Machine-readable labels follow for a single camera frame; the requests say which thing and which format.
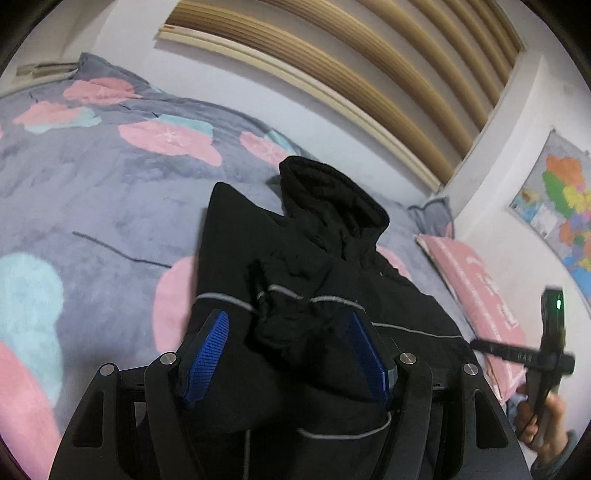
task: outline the sleeve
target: sleeve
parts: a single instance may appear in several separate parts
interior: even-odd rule
[[[570,454],[573,453],[574,448],[577,446],[578,439],[574,430],[569,431],[567,435],[569,437],[569,442],[558,457],[544,466],[540,466],[538,460],[533,463],[531,466],[532,480],[551,480],[556,473],[558,473]]]

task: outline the gray blanket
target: gray blanket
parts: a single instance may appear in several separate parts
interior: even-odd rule
[[[290,154],[310,157],[88,54],[73,78],[0,100],[0,435],[33,480],[102,364],[146,365],[180,343],[214,184],[281,213]],[[471,338],[414,217],[376,198],[391,217],[380,252]]]

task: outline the pink flower pattern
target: pink flower pattern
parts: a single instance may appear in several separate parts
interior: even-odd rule
[[[152,310],[158,353],[175,351],[183,341],[195,291],[195,265],[195,257],[181,258],[158,281]]]
[[[12,123],[21,124],[25,130],[42,134],[54,128],[92,127],[100,123],[100,117],[88,107],[69,108],[60,103],[39,102]]]
[[[47,480],[61,436],[35,376],[0,342],[0,435],[31,480]]]
[[[240,143],[255,157],[266,161],[279,170],[279,163],[285,160],[290,153],[286,152],[282,147],[267,138],[257,137],[251,132],[242,132],[240,135]]]
[[[78,100],[87,105],[116,105],[128,98],[142,98],[134,91],[134,86],[117,78],[76,80],[64,91],[67,100]]]
[[[403,277],[406,277],[410,281],[413,281],[413,277],[408,271],[407,266],[404,264],[402,260],[400,260],[400,257],[397,254],[385,247],[382,247],[381,245],[378,245],[376,247],[376,250],[382,257],[388,260],[388,263],[390,265],[392,265],[396,270],[398,270],[398,273],[400,273]]]
[[[135,147],[160,155],[189,155],[213,167],[222,165],[222,156],[212,147],[212,138],[198,130],[158,120],[120,125],[121,138]]]

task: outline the black jacket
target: black jacket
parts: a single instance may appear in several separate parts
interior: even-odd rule
[[[250,430],[253,479],[367,480],[392,417],[371,398],[343,315],[394,326],[382,330],[397,348],[431,366],[476,360],[435,299],[376,252],[380,205],[325,164],[289,157],[280,173],[286,216],[213,190],[187,333],[220,308],[230,334],[191,430],[202,445]]]

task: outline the wooden bed headboard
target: wooden bed headboard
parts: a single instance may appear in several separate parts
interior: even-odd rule
[[[240,0],[181,0],[158,35],[230,56],[305,90],[376,138],[433,190],[450,180],[472,148],[524,48],[495,0],[252,3],[260,4],[254,13]],[[358,18],[359,8],[410,44],[437,79],[404,46]],[[368,68],[356,69],[290,31],[286,25],[294,18],[330,34]],[[374,81],[370,69],[392,88]],[[408,101],[399,101],[395,89]]]

